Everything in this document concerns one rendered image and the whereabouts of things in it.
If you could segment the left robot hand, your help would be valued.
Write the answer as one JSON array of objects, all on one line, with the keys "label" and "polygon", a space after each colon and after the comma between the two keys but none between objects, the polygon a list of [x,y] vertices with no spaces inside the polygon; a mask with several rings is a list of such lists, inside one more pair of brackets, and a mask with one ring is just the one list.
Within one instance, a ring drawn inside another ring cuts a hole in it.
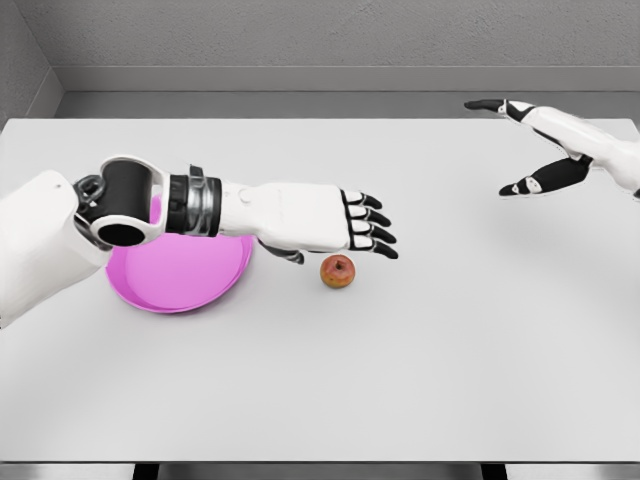
[{"label": "left robot hand", "polygon": [[391,221],[372,195],[334,185],[275,183],[254,188],[251,206],[257,209],[259,241],[270,249],[291,251],[295,262],[303,261],[301,251],[399,257],[393,248],[397,239],[389,232]]}]

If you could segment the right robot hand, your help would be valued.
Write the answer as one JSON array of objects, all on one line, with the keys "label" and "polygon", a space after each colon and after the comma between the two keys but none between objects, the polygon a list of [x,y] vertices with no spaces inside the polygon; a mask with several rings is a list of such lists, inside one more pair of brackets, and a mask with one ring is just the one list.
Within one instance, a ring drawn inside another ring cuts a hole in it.
[{"label": "right robot hand", "polygon": [[530,196],[561,190],[584,181],[594,166],[617,168],[624,157],[622,143],[593,124],[548,106],[508,99],[470,100],[471,111],[490,111],[528,127],[566,153],[515,183],[502,187],[501,197]]}]

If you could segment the red yellow apple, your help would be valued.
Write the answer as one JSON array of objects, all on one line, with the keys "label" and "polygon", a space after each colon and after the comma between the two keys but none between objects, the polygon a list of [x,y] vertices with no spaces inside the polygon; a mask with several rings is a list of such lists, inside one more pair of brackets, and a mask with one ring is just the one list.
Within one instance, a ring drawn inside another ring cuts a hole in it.
[{"label": "red yellow apple", "polygon": [[320,265],[320,278],[330,288],[341,289],[350,285],[356,276],[354,262],[346,255],[326,257]]}]

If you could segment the pink round plate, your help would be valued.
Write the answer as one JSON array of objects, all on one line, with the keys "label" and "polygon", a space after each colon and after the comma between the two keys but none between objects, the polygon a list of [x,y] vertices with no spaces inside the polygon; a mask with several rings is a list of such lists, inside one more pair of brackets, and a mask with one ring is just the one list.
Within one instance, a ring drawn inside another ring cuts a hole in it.
[{"label": "pink round plate", "polygon": [[182,313],[229,291],[248,266],[253,245],[251,236],[165,233],[143,245],[115,248],[105,272],[126,303],[153,313]]}]

